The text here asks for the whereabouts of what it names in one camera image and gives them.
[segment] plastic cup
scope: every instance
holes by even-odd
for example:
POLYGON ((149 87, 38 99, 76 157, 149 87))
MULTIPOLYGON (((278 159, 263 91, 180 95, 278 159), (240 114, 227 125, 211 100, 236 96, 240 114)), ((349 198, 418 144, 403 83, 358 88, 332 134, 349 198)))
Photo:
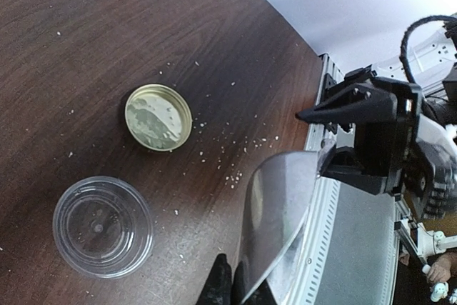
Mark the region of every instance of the plastic cup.
POLYGON ((87 178, 67 189, 57 203, 53 231, 65 261, 100 279, 137 270, 150 257, 154 237, 144 198, 108 176, 87 178))

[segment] person's arm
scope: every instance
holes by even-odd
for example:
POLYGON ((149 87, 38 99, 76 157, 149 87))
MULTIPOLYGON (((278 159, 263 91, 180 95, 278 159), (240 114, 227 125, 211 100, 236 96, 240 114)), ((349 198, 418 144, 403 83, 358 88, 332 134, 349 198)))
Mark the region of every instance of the person's arm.
POLYGON ((457 253, 441 255, 430 268, 427 282, 431 284, 447 282, 451 276, 457 276, 457 253))

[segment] metal jar lid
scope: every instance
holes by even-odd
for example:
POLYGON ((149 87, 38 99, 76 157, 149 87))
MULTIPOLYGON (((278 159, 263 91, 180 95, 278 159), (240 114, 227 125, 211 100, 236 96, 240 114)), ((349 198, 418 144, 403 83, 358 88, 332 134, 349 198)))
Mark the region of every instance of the metal jar lid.
POLYGON ((189 105, 178 92, 160 84, 135 90, 126 102, 125 118, 133 137, 155 151, 179 148, 192 130, 189 105))

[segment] transparent bowl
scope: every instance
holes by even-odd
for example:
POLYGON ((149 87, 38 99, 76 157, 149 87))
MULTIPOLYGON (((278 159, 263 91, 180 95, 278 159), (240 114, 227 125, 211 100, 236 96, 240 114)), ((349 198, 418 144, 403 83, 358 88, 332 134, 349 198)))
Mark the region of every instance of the transparent bowl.
POLYGON ((87 178, 67 189, 57 203, 53 231, 65 261, 101 279, 137 270, 150 257, 154 237, 144 198, 108 176, 87 178))

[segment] black cable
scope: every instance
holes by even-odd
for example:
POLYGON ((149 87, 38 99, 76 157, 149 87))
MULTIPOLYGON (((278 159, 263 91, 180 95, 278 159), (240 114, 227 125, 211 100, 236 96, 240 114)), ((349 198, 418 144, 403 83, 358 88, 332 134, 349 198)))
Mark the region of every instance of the black cable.
POLYGON ((441 98, 440 96, 426 96, 426 99, 439 99, 439 100, 445 101, 446 103, 449 102, 448 99, 441 98))
POLYGON ((412 23, 407 30, 405 31, 405 34, 403 35, 403 39, 401 40, 401 46, 400 46, 400 62, 403 65, 403 69, 405 71, 406 79, 408 82, 412 84, 417 84, 416 80, 414 79, 413 73, 411 72, 411 67, 409 66, 408 62, 408 57, 406 56, 408 52, 408 40, 409 36, 411 33, 420 27, 421 25, 430 23, 432 21, 452 21, 453 23, 457 23, 457 18, 452 17, 452 16, 428 16, 422 19, 419 19, 418 21, 415 21, 412 23))

